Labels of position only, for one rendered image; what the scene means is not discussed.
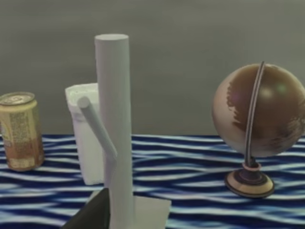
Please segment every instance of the can top rim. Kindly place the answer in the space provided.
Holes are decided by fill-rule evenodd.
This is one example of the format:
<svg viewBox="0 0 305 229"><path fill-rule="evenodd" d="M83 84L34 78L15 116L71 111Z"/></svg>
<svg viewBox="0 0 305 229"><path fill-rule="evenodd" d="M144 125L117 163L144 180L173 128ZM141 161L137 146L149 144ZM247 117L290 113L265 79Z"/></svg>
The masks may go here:
<svg viewBox="0 0 305 229"><path fill-rule="evenodd" d="M0 96L0 105L16 106L27 104L35 99L35 95L30 92L12 92Z"/></svg>

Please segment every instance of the can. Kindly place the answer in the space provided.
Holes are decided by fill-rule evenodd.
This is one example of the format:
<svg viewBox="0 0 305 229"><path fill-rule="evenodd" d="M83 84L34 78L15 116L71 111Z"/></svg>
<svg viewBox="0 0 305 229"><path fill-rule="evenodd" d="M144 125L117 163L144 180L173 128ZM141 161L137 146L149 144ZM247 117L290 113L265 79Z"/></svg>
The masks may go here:
<svg viewBox="0 0 305 229"><path fill-rule="evenodd" d="M15 92L0 96L0 127L10 169L27 171L43 163L41 125L34 94Z"/></svg>

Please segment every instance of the wooden globe base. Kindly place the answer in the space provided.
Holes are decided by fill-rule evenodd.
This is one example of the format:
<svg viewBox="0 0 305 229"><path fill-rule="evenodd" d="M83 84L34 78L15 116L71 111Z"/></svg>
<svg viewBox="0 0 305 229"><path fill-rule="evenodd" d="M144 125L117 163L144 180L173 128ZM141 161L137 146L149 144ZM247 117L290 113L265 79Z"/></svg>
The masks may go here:
<svg viewBox="0 0 305 229"><path fill-rule="evenodd" d="M240 169L229 173L224 180L235 194L247 198L265 198L274 192L274 182L260 171Z"/></svg>

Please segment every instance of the gray wall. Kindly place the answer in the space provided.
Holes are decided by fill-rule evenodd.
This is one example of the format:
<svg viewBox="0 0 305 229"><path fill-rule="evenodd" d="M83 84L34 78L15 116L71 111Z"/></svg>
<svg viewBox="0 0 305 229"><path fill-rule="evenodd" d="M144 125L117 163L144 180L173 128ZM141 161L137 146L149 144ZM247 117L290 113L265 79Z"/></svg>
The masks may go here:
<svg viewBox="0 0 305 229"><path fill-rule="evenodd" d="M304 0L1 0L0 18L0 93L35 93L44 133L72 133L64 88L96 81L102 33L131 38L135 134L216 134L213 94L247 63L305 83Z"/></svg>

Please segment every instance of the globe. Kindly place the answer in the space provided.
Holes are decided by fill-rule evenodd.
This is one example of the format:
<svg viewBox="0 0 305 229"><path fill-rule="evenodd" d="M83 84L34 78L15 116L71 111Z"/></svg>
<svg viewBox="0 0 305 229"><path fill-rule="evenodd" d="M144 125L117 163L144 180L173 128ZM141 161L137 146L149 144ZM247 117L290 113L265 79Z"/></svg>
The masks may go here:
<svg viewBox="0 0 305 229"><path fill-rule="evenodd" d="M245 132L259 64L243 66L219 85L212 116L219 136L245 153ZM289 149L305 130L305 89L289 71L266 64L254 112L251 155L274 156Z"/></svg>

